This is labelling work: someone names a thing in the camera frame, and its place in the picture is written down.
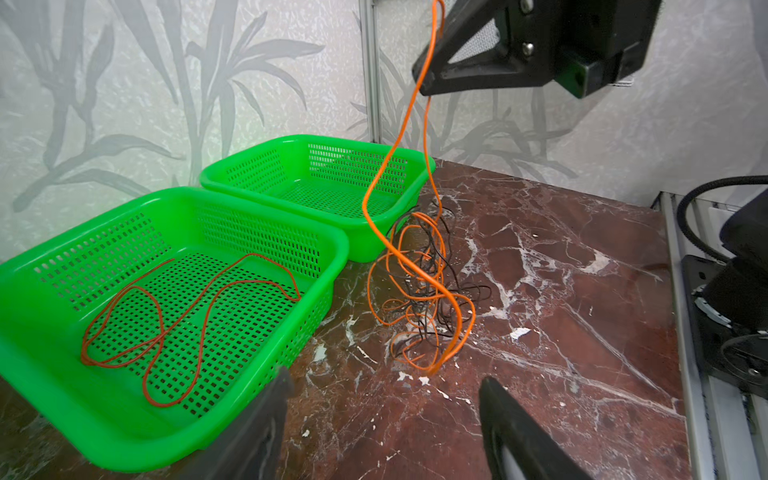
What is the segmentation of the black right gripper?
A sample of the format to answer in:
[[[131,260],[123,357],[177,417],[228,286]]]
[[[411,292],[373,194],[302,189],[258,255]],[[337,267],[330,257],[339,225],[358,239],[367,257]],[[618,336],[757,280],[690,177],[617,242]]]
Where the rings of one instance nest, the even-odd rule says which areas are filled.
[[[558,83],[585,98],[644,64],[659,1],[457,1],[412,73],[423,96]],[[486,25],[496,43],[454,56]]]

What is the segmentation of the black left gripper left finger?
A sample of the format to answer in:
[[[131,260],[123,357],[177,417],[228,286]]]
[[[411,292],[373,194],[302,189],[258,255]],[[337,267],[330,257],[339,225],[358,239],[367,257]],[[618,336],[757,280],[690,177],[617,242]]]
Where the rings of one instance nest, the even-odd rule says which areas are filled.
[[[216,440],[187,465],[181,479],[274,479],[294,382],[285,367]]]

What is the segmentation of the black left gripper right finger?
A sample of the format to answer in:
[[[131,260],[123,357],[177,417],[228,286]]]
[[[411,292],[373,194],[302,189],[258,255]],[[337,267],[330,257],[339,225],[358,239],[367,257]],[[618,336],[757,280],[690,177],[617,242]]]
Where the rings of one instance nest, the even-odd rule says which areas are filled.
[[[493,377],[479,389],[483,447],[494,479],[587,479],[589,475]]]

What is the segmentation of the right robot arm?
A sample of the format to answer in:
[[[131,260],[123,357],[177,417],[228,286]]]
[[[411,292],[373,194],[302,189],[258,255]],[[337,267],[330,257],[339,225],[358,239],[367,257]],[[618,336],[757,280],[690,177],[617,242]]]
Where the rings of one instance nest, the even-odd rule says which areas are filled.
[[[657,1],[443,2],[436,36],[412,75],[426,97],[556,82],[584,98],[642,68],[660,8]],[[697,364],[758,396],[767,393],[767,198],[757,196],[725,222],[719,247],[694,233],[687,212],[703,193],[766,183],[763,175],[704,183],[675,214],[699,249],[682,261]]]

